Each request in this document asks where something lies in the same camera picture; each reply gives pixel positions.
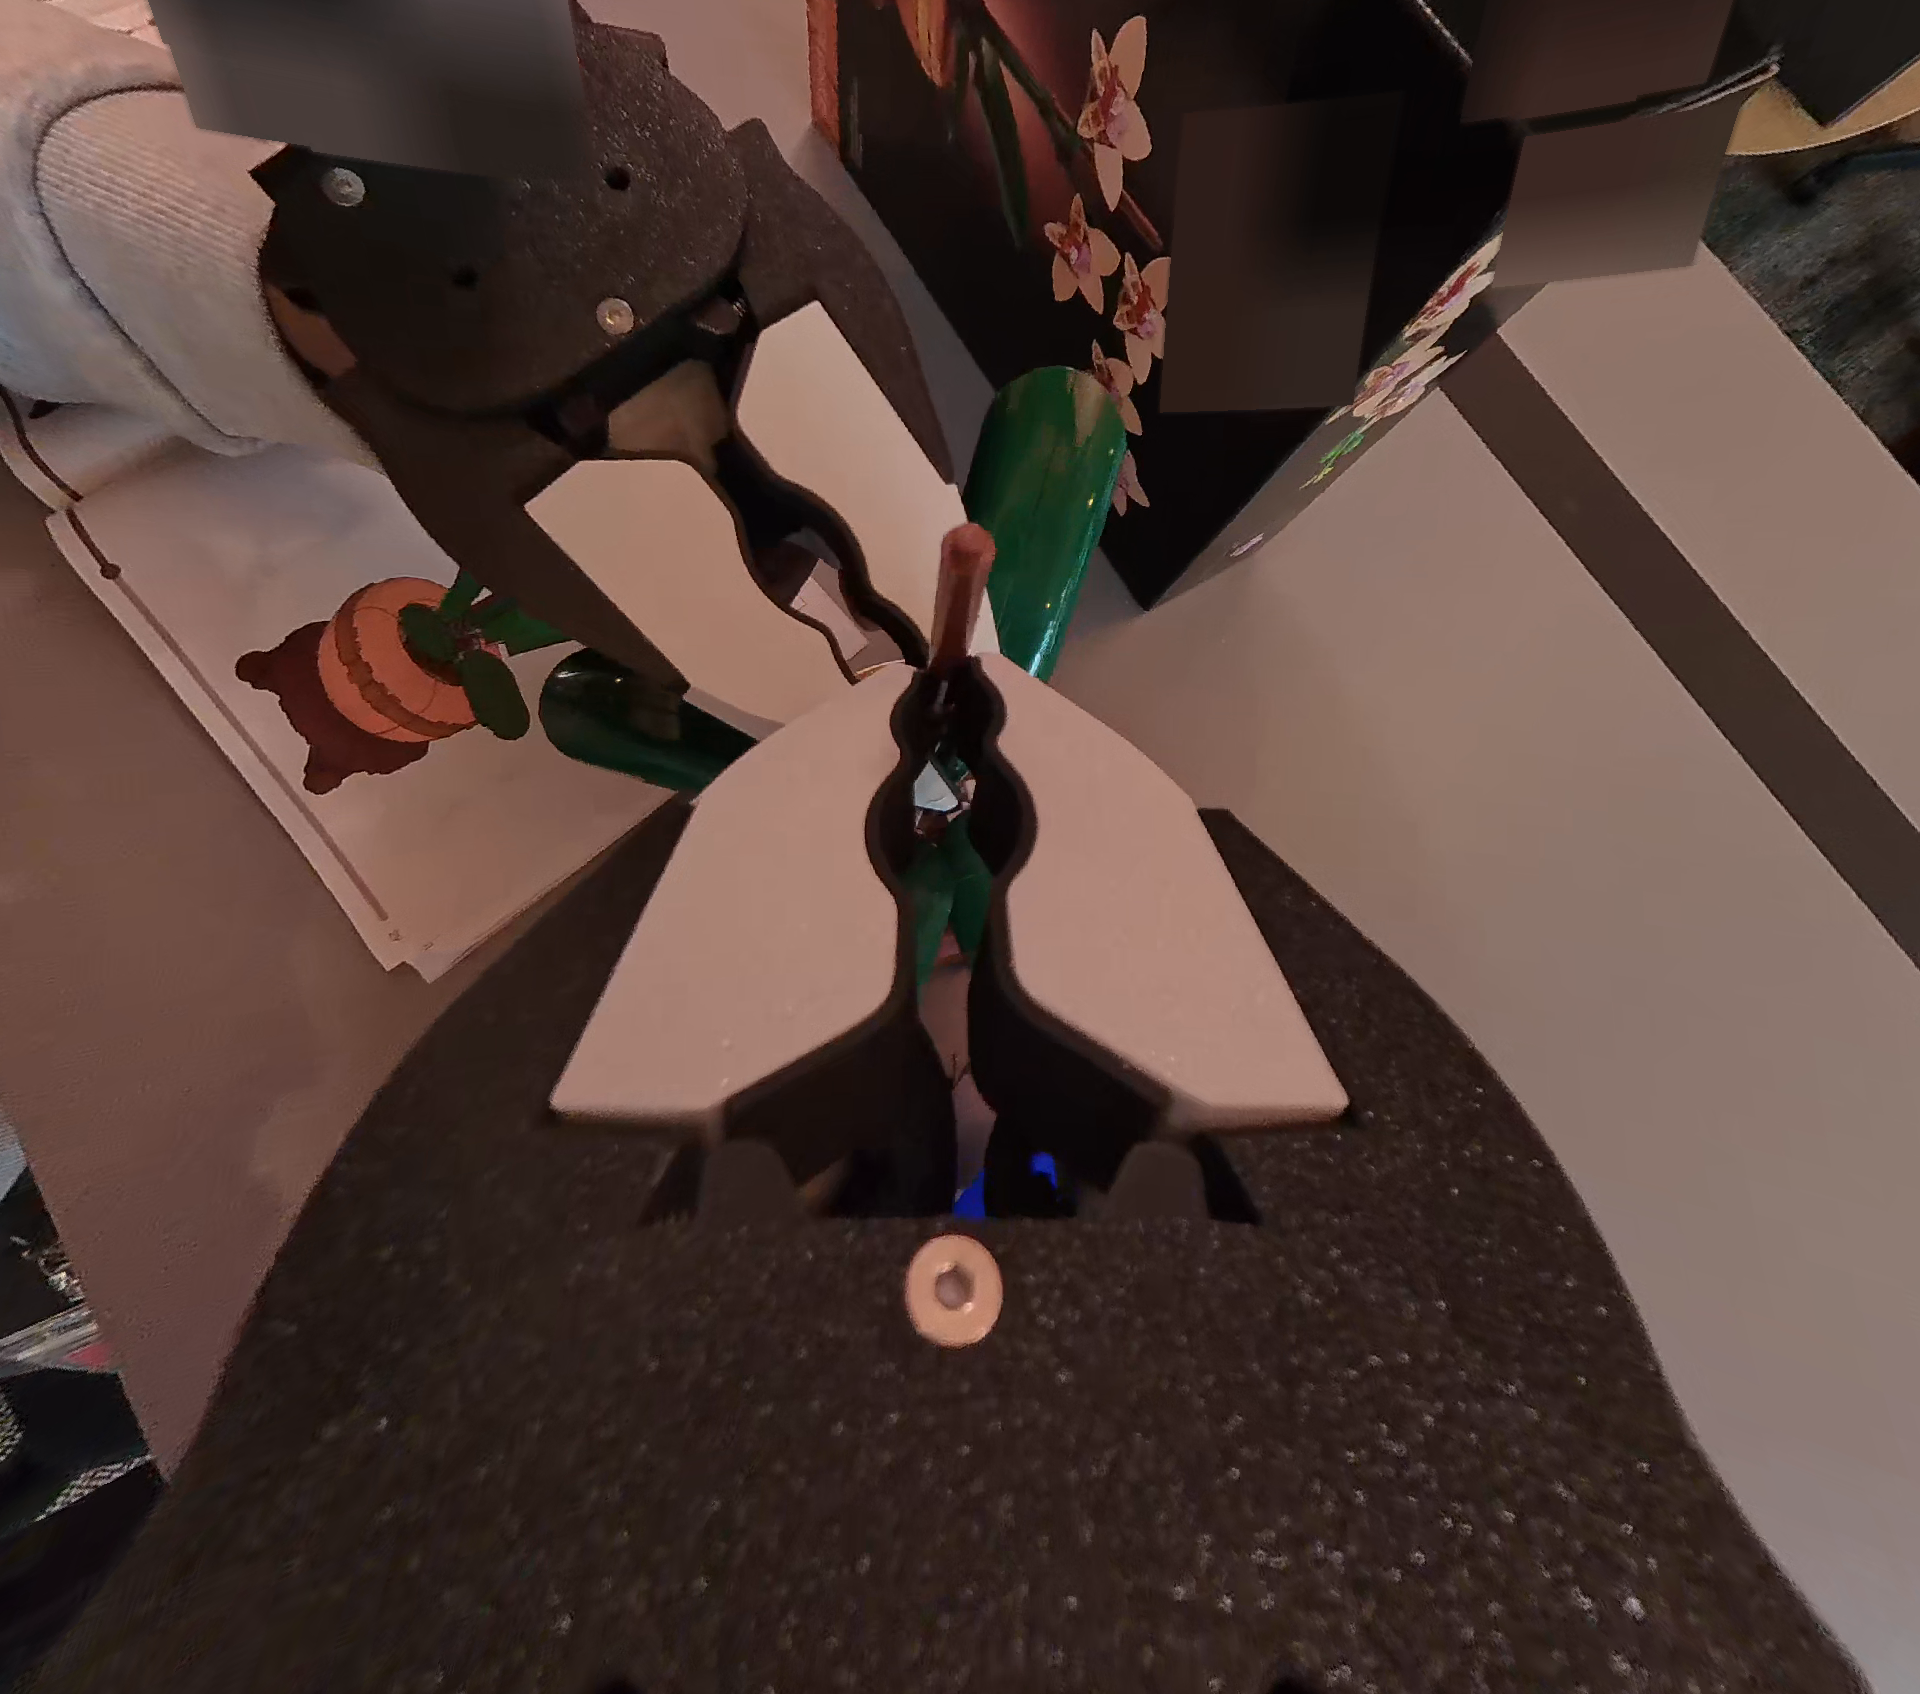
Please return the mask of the white desk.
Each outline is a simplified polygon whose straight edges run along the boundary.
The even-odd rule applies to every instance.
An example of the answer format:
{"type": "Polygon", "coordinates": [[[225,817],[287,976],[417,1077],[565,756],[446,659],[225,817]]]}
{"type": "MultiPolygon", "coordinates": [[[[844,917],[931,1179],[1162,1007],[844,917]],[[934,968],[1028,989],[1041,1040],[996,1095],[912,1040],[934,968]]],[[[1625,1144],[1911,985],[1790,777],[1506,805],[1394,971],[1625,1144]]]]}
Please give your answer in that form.
{"type": "MultiPolygon", "coordinates": [[[[1916,1465],[1916,966],[1429,394],[1067,693],[1546,1132],[1724,1472],[1916,1465]]],[[[4,477],[4,1111],[162,1461],[456,980],[382,971],[4,477]]]]}

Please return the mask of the white instruction booklet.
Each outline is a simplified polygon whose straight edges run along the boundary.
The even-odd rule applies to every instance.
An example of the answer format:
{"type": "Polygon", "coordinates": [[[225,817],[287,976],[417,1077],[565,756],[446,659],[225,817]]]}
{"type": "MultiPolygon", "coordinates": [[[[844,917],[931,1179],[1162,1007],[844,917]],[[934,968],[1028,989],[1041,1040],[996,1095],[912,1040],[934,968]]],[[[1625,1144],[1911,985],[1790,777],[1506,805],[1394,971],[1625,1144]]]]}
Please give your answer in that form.
{"type": "MultiPolygon", "coordinates": [[[[144,10],[57,1],[97,23],[144,10]]],[[[128,412],[5,385],[4,457],[53,511],[59,553],[383,968],[435,977],[663,804],[659,787],[562,756],[537,730],[457,731],[396,771],[306,787],[307,739],[235,665],[377,578],[454,572],[377,468],[281,444],[211,453],[128,412]]]]}

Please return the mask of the green toy stem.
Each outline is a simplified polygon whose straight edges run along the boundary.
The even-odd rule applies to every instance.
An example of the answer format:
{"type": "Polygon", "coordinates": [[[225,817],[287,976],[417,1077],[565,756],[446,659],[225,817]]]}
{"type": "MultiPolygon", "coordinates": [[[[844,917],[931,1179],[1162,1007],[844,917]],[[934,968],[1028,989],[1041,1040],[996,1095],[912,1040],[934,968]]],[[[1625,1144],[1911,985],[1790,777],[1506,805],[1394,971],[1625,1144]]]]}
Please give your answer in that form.
{"type": "Polygon", "coordinates": [[[987,925],[993,877],[972,837],[969,813],[915,815],[903,888],[913,923],[915,983],[926,985],[943,963],[948,943],[972,963],[987,925]]]}

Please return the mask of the green toy leaf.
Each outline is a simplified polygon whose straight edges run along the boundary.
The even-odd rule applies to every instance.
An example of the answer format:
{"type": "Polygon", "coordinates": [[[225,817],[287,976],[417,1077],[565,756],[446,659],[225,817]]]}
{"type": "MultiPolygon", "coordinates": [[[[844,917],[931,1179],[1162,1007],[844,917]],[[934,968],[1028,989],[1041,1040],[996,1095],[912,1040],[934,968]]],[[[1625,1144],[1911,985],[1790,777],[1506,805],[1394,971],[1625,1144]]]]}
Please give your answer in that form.
{"type": "Polygon", "coordinates": [[[1057,665],[1127,446],[1117,402],[1082,368],[1029,370],[986,409],[964,506],[993,541],[998,650],[1038,680],[1057,665]]]}
{"type": "Polygon", "coordinates": [[[670,793],[701,793],[756,736],[593,650],[574,650],[539,684],[539,728],[565,758],[670,793]]]}

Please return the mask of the person's left forearm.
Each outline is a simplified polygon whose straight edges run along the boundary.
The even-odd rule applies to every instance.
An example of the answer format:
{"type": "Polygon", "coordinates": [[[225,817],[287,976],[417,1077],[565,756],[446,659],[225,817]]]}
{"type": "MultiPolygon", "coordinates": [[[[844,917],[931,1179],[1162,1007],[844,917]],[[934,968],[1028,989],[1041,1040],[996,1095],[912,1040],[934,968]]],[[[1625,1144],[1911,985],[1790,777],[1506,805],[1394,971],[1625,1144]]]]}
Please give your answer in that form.
{"type": "Polygon", "coordinates": [[[203,129],[153,36],[2,0],[2,377],[219,455],[373,468],[280,341],[259,280],[276,142],[203,129]]]}

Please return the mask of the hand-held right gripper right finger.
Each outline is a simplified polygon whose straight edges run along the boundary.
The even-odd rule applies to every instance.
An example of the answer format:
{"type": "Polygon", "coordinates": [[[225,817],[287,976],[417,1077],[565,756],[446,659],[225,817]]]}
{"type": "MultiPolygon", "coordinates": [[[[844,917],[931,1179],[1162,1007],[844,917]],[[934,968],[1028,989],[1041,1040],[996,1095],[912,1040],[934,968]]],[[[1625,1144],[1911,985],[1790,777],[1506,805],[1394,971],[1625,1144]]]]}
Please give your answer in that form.
{"type": "Polygon", "coordinates": [[[1017,994],[1173,1126],[1341,1115],[1347,1092],[1183,787],[1007,655],[980,668],[1033,810],[1006,888],[1017,994]]]}

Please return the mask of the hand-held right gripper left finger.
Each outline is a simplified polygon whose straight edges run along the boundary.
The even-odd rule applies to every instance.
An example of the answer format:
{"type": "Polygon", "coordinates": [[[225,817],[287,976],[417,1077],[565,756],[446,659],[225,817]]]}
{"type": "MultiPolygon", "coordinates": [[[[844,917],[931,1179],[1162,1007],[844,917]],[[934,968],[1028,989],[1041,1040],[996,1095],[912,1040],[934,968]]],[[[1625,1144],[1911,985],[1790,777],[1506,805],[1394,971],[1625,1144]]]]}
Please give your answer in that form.
{"type": "Polygon", "coordinates": [[[633,1126],[898,1126],[913,1090],[909,933],[868,813],[915,668],[878,668],[692,805],[547,1097],[633,1126]]]}

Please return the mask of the brown toy rod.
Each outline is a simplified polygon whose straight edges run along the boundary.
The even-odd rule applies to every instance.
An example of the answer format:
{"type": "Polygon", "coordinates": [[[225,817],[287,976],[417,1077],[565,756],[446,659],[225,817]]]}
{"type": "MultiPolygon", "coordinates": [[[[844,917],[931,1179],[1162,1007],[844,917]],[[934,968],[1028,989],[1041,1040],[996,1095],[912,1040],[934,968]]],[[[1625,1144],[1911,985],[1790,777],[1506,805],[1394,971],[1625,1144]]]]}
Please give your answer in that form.
{"type": "Polygon", "coordinates": [[[978,522],[966,520],[942,535],[926,661],[940,681],[972,658],[993,564],[996,540],[978,522]]]}

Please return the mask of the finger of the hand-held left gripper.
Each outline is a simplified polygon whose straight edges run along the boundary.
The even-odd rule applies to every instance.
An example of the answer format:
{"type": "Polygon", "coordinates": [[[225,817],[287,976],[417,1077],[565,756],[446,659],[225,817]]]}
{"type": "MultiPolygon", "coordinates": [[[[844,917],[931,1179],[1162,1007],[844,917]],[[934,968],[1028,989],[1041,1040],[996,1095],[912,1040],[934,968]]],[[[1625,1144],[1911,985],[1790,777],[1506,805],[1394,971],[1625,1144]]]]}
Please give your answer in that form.
{"type": "Polygon", "coordinates": [[[852,620],[924,665],[962,497],[822,303],[750,341],[716,481],[756,562],[787,543],[819,552],[852,620]]]}
{"type": "Polygon", "coordinates": [[[684,459],[583,459],[526,509],[684,675],[686,700],[738,731],[767,736],[899,659],[815,541],[756,558],[734,507],[684,459]]]}

